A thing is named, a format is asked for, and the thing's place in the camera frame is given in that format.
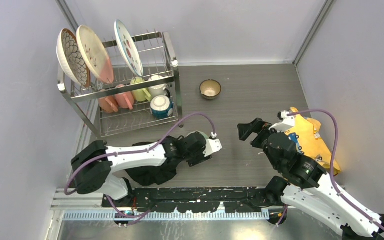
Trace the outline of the dark blue bowl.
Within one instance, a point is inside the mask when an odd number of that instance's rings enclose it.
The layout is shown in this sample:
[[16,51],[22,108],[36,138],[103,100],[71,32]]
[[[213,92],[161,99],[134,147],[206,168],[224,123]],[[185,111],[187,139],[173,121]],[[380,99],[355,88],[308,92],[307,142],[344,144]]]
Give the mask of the dark blue bowl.
[[150,110],[157,119],[169,118],[174,113],[173,103],[170,98],[165,95],[158,95],[150,102]]

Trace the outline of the white ribbed mug black handle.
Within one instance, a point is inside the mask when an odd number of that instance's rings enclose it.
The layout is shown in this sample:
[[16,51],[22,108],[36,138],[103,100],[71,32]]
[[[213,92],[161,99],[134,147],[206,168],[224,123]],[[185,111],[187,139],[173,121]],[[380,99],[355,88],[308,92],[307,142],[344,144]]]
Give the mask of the white ribbed mug black handle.
[[[160,75],[153,75],[148,79],[148,81],[157,81],[162,78],[163,77]],[[157,96],[166,96],[168,98],[171,97],[171,92],[169,90],[169,86],[167,83],[150,86],[148,87],[148,91],[152,99],[154,99]]]

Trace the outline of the light green mug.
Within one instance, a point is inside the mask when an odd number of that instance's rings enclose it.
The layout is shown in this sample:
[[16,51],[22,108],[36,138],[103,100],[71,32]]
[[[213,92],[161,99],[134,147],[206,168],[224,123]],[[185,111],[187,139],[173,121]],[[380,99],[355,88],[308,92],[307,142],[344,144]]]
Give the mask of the light green mug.
[[[144,82],[145,82],[145,80],[142,77],[133,77],[130,81],[130,84],[134,85],[134,84],[140,84],[140,83],[144,83]],[[152,100],[152,95],[150,94],[150,92],[148,91],[148,89],[146,87],[141,88],[141,89],[137,89],[137,90],[133,90],[132,94],[133,94],[134,99],[138,102],[145,102],[145,101],[150,102]]]

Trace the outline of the watermelon pattern plate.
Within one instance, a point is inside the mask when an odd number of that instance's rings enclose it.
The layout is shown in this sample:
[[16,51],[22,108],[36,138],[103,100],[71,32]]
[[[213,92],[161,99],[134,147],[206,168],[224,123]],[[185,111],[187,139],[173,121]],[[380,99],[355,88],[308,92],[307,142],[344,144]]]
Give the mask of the watermelon pattern plate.
[[144,69],[135,41],[123,22],[114,22],[114,34],[119,51],[129,69],[137,77],[143,77]]

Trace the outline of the pink and cream plate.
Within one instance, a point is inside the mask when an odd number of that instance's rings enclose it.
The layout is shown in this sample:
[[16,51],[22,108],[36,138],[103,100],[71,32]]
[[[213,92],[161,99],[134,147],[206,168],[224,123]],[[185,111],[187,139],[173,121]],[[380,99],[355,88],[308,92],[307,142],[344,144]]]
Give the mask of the pink and cream plate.
[[111,58],[97,34],[88,26],[80,25],[76,39],[83,60],[97,80],[104,84],[114,82]]

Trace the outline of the flower pattern brown-rim plate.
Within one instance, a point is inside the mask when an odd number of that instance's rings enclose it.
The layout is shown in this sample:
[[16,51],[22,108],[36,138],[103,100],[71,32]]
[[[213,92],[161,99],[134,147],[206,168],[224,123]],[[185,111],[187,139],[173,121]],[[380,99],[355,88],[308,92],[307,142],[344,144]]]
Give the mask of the flower pattern brown-rim plate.
[[74,83],[85,88],[90,86],[90,70],[82,57],[76,36],[67,28],[63,28],[58,35],[56,55],[63,72]]

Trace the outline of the mint green bowl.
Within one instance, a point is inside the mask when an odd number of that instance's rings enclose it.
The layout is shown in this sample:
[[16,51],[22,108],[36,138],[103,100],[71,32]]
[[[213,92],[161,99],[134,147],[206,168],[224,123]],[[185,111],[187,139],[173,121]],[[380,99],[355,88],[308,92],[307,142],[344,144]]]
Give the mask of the mint green bowl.
[[204,133],[204,132],[202,132],[202,131],[199,131],[199,133],[200,133],[205,139],[209,139],[209,138],[210,138],[206,133]]

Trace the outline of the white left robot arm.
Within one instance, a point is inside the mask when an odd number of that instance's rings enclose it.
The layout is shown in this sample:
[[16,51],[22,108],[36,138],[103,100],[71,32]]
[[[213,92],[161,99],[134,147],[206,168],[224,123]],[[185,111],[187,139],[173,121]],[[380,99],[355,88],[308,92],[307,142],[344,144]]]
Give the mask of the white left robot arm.
[[181,162],[193,167],[221,149],[219,139],[200,131],[129,147],[112,147],[104,140],[96,140],[71,160],[69,183],[75,184],[74,193],[102,193],[121,207],[128,207],[134,199],[130,183],[114,173],[126,171],[141,186],[161,185],[174,178]]

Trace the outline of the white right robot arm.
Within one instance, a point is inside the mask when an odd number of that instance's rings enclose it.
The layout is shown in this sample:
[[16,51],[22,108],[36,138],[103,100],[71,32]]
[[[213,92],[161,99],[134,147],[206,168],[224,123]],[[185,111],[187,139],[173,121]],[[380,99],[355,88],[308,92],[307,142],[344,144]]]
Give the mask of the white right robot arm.
[[329,163],[332,154],[318,135],[320,123],[288,111],[278,117],[275,124],[256,118],[237,125],[241,141],[256,134],[251,145],[262,149],[278,172],[266,187],[267,202],[295,207],[344,240],[382,239],[384,214],[365,207],[336,183],[340,169]]

